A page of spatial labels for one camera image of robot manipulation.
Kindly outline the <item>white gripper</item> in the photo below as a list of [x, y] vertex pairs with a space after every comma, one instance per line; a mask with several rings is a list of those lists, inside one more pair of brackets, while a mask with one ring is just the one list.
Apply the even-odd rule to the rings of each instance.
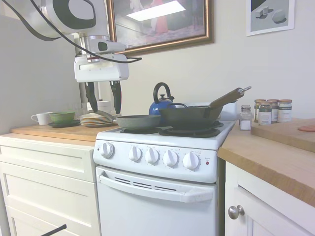
[[93, 82], [110, 81], [115, 112], [116, 114], [121, 113], [122, 90], [120, 81], [129, 78], [128, 64], [106, 60], [88, 62], [87, 57], [76, 57], [74, 74], [77, 82], [85, 84], [86, 97], [94, 112], [98, 111], [98, 105]]

